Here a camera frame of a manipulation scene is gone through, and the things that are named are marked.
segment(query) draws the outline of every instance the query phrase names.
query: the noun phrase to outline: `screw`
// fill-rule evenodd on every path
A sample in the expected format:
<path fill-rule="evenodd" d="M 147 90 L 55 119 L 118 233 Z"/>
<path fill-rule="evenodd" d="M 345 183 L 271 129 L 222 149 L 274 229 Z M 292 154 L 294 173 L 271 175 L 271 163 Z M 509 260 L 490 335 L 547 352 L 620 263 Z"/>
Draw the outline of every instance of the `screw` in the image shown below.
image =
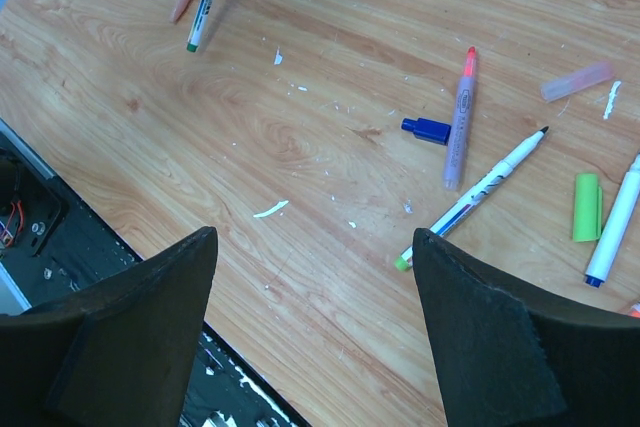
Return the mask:
<path fill-rule="evenodd" d="M 45 229 L 46 226 L 44 225 L 44 222 L 34 222 L 34 224 L 31 226 L 31 232 L 36 235 L 44 234 Z"/>

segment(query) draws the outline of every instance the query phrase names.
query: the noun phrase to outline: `red wire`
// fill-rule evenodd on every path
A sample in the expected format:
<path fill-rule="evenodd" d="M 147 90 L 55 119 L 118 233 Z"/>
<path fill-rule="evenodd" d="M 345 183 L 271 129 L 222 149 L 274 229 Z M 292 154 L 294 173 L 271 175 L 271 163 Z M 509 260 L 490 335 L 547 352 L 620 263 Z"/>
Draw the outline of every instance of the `red wire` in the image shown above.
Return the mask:
<path fill-rule="evenodd" d="M 9 240 L 9 242 L 7 242 L 7 247 L 9 247 L 11 244 L 13 244 L 13 241 L 15 240 L 15 238 L 18 236 L 18 234 L 20 232 L 22 232 L 22 228 L 24 227 L 24 210 L 22 210 L 22 201 L 19 200 L 17 203 L 13 203 L 11 202 L 11 206 L 13 207 L 11 209 L 11 215 L 9 216 L 9 220 L 7 221 L 7 226 L 5 227 L 5 232 L 8 231 L 11 219 L 13 218 L 13 214 L 16 211 L 16 206 L 18 208 L 18 215 L 20 216 L 20 223 L 18 224 L 18 228 L 16 229 L 16 233 L 13 234 L 13 237 L 11 237 L 11 239 Z"/>
<path fill-rule="evenodd" d="M 13 214 L 15 214 L 15 213 L 16 213 L 16 204 L 11 202 L 11 215 L 9 215 L 9 220 L 7 220 L 7 223 L 4 226 L 4 230 L 2 231 L 2 234 L 0 234 L 0 239 L 4 239 L 4 236 L 7 234 L 7 232 L 9 232 L 9 226 L 11 225 L 11 219 L 13 219 Z"/>

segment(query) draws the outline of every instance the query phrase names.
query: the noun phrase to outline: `blue marker tip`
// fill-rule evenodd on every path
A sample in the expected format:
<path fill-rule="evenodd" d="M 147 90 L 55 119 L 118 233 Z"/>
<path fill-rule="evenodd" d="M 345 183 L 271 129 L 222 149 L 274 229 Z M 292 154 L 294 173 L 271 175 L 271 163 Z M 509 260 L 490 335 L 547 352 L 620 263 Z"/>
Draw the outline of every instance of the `blue marker tip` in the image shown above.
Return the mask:
<path fill-rule="evenodd" d="M 603 280 L 600 280 L 596 277 L 592 277 L 591 275 L 587 275 L 584 281 L 589 284 L 591 287 L 595 287 L 596 289 L 602 285 Z"/>

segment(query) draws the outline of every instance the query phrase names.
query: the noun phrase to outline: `marker cap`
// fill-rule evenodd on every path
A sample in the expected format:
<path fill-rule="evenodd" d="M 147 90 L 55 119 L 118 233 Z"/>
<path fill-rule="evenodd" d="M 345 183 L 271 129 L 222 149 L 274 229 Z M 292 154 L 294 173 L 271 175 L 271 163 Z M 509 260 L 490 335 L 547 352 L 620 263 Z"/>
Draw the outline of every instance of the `marker cap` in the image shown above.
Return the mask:
<path fill-rule="evenodd" d="M 597 62 L 582 70 L 545 82 L 540 86 L 542 98 L 547 102 L 561 99 L 583 89 L 613 79 L 615 71 L 611 62 Z"/>
<path fill-rule="evenodd" d="M 576 175 L 573 241 L 590 242 L 602 234 L 602 187 L 597 174 Z"/>
<path fill-rule="evenodd" d="M 417 120 L 404 119 L 402 121 L 402 130 L 413 132 L 417 139 L 433 142 L 434 144 L 447 145 L 451 126 L 423 118 Z"/>

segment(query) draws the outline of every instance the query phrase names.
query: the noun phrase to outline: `printed label on marker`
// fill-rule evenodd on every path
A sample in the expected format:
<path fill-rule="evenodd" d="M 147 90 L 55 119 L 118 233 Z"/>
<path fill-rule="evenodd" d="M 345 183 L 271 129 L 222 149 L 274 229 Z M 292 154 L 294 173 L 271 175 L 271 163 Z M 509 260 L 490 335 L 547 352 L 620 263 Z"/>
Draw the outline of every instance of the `printed label on marker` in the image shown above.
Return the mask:
<path fill-rule="evenodd" d="M 469 92 L 469 89 L 464 89 L 458 96 L 458 110 L 463 114 L 467 110 L 469 110 L 469 104 L 471 100 L 470 94 L 471 93 Z"/>

